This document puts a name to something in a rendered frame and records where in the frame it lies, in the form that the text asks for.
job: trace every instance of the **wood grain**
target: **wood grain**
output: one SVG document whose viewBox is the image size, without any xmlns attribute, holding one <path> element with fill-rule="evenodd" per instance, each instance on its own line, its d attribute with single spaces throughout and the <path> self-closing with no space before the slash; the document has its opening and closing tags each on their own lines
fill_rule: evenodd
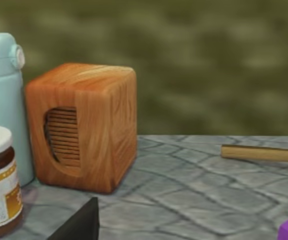
<svg viewBox="0 0 288 240">
<path fill-rule="evenodd" d="M 222 145 L 221 156 L 230 159 L 257 159 L 273 162 L 288 162 L 288 149 L 257 147 L 257 146 L 239 146 Z"/>
<path fill-rule="evenodd" d="M 111 193 L 136 156 L 133 69 L 67 63 L 32 80 L 25 91 L 38 179 Z"/>
</svg>

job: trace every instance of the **yellow label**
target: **yellow label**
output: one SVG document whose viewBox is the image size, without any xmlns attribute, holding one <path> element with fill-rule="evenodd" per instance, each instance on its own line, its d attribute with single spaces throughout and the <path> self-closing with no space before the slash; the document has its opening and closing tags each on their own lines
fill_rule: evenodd
<svg viewBox="0 0 288 240">
<path fill-rule="evenodd" d="M 0 227 L 15 219 L 22 211 L 23 203 L 16 160 L 0 169 Z"/>
</svg>

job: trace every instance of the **stone surface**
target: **stone surface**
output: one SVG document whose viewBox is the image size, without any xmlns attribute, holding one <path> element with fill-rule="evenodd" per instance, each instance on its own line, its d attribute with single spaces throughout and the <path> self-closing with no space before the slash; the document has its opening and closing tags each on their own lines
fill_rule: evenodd
<svg viewBox="0 0 288 240">
<path fill-rule="evenodd" d="M 222 159 L 221 144 L 288 148 L 288 136 L 139 136 L 118 190 L 100 195 L 33 182 L 25 220 L 3 240 L 45 240 L 99 197 L 100 240 L 273 240 L 288 220 L 288 163 Z"/>
</svg>

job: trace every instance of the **wooden handle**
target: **wooden handle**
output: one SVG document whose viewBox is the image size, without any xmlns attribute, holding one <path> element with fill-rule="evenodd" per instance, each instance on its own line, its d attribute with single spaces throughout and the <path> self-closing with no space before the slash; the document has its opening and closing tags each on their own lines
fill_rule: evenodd
<svg viewBox="0 0 288 240">
<path fill-rule="evenodd" d="M 288 149 L 222 145 L 221 156 L 230 159 L 258 159 L 273 162 L 288 162 Z"/>
</svg>

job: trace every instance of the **water bottle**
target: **water bottle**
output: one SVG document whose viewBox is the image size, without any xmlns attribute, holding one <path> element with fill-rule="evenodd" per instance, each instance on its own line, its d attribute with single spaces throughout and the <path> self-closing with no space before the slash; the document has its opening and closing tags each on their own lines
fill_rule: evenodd
<svg viewBox="0 0 288 240">
<path fill-rule="evenodd" d="M 24 64 L 23 50 L 15 38 L 9 33 L 0 33 L 0 126 L 13 133 L 21 186 L 34 179 L 21 73 Z"/>
</svg>

